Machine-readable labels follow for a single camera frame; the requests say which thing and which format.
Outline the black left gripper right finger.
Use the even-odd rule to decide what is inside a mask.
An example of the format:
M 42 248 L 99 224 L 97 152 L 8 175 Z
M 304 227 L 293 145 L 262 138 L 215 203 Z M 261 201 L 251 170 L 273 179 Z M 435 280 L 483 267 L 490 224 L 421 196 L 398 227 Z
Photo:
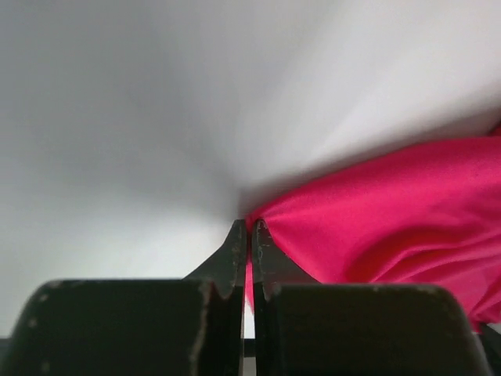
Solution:
M 252 230 L 260 375 L 490 375 L 482 344 L 445 289 L 321 284 Z

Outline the magenta t shirt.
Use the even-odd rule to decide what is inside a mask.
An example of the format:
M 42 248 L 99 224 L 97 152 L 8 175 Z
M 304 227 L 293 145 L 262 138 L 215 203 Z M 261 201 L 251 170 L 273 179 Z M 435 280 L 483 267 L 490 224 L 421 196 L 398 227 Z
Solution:
M 436 284 L 470 322 L 500 321 L 500 131 L 443 139 L 331 173 L 255 209 L 324 284 Z

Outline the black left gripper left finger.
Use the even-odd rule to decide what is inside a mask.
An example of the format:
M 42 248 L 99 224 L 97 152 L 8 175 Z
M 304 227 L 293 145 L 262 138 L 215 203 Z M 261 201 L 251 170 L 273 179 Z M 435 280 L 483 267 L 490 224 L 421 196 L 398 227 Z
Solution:
M 187 277 L 52 280 L 21 311 L 4 375 L 240 375 L 247 229 Z

